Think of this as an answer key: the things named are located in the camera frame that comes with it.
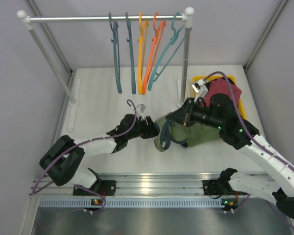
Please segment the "olive green tank top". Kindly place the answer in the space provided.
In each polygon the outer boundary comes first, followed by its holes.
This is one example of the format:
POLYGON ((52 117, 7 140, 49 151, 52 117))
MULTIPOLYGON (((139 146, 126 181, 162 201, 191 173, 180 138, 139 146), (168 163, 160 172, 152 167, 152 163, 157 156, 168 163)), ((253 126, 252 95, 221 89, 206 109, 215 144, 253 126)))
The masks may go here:
POLYGON ((154 139, 154 145, 160 152, 168 150, 172 143, 188 148, 220 139, 218 129, 200 123, 183 127, 163 116, 157 119, 154 125, 159 132, 154 139))

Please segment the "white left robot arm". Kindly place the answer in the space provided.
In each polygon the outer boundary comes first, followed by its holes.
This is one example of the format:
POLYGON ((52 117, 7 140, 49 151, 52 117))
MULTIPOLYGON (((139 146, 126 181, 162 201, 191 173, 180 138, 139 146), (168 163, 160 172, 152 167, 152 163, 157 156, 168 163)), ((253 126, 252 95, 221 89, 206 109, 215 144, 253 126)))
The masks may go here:
POLYGON ((150 139, 158 134, 159 128, 150 116, 127 114, 103 137, 78 142, 68 135, 61 136, 41 158, 39 165, 58 187, 79 185, 89 194, 97 194, 103 190, 102 179, 90 167, 82 167, 82 160, 119 152, 132 139, 150 139))

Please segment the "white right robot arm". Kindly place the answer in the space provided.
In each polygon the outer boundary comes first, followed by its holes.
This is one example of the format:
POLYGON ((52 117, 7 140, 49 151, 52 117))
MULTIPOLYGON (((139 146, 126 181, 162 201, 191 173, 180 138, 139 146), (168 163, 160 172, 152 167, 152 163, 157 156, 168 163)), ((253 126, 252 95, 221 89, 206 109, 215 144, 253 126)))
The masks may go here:
POLYGON ((218 178, 222 195, 233 191, 251 194, 275 204, 284 215, 294 219, 294 165, 242 118, 229 96, 215 94, 209 106, 187 98, 179 109, 166 115, 166 120, 183 127, 200 123, 216 128, 225 143, 252 159, 273 179, 269 182, 228 168, 218 178))

